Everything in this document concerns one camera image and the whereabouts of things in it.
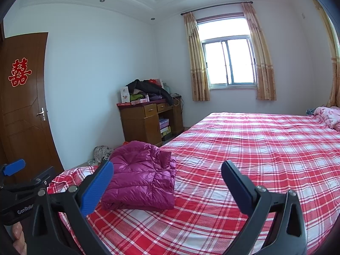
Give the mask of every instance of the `metal screw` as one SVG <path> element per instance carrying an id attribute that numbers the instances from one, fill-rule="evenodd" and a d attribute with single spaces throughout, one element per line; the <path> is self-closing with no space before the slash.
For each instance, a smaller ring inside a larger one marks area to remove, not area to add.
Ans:
<path id="1" fill-rule="evenodd" d="M 39 192 L 38 192 L 38 196 L 39 196 L 39 197 L 42 197 L 42 196 L 44 196 L 45 194 L 46 194 L 45 189 L 40 189 Z"/>
<path id="2" fill-rule="evenodd" d="M 78 190 L 78 187 L 73 185 L 67 189 L 70 193 L 74 193 L 76 190 Z"/>
<path id="3" fill-rule="evenodd" d="M 261 193 L 264 193 L 267 190 L 264 186 L 257 186 L 256 189 Z"/>
<path id="4" fill-rule="evenodd" d="M 292 197 L 295 197 L 297 195 L 297 193 L 293 190 L 289 190 L 289 194 L 292 196 Z"/>

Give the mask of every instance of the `window pane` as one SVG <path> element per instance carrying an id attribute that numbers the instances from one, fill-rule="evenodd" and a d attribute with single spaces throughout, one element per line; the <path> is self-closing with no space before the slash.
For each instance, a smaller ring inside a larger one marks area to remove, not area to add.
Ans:
<path id="1" fill-rule="evenodd" d="M 234 83 L 254 83 L 252 58 L 247 39 L 228 40 Z"/>
<path id="2" fill-rule="evenodd" d="M 233 35 L 250 35 L 245 18 L 231 18 L 198 25 L 200 40 Z"/>
<path id="3" fill-rule="evenodd" d="M 205 44 L 205 60 L 208 63 L 210 84 L 227 83 L 224 54 L 220 42 Z"/>
<path id="4" fill-rule="evenodd" d="M 222 42 L 222 45 L 223 45 L 223 50 L 224 50 L 225 63 L 227 65 L 228 83 L 232 84 L 232 72 L 230 69 L 230 61 L 229 61 L 229 56 L 228 56 L 227 44 L 225 42 Z"/>

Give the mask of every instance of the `wooden desk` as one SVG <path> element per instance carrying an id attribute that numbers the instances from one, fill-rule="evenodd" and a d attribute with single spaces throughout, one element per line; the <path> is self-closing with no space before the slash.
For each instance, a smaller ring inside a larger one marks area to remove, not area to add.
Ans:
<path id="1" fill-rule="evenodd" d="M 141 141 L 161 146 L 162 135 L 159 128 L 159 118 L 169 119 L 173 135 L 184 131 L 181 97 L 174 98 L 174 105 L 165 101 L 137 104 L 135 106 L 119 106 L 125 141 Z"/>

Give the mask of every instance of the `black jacket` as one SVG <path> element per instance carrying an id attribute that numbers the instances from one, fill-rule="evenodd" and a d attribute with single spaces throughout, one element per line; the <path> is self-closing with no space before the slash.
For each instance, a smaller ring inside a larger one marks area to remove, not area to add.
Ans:
<path id="1" fill-rule="evenodd" d="M 129 93 L 133 94 L 135 89 L 139 89 L 147 94 L 157 94 L 162 95 L 168 104 L 173 105 L 173 98 L 170 94 L 165 91 L 162 87 L 149 81 L 140 81 L 136 79 L 127 85 Z"/>

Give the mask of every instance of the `plaid bedsheet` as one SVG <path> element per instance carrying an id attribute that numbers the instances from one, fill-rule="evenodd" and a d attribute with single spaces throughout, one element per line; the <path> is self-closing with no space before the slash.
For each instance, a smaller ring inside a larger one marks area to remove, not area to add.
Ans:
<path id="1" fill-rule="evenodd" d="M 87 217 L 112 254 L 222 254 L 247 219 L 222 180 L 226 159 L 255 185 L 297 191 L 308 254 L 340 214 L 340 132 L 314 116 L 213 113 L 162 149 L 177 160 L 173 210 L 105 211 L 99 204 Z M 64 191 L 93 171 L 64 172 L 48 190 Z M 74 237 L 65 215 L 61 219 Z M 253 252 L 261 248 L 272 220 L 273 214 Z"/>

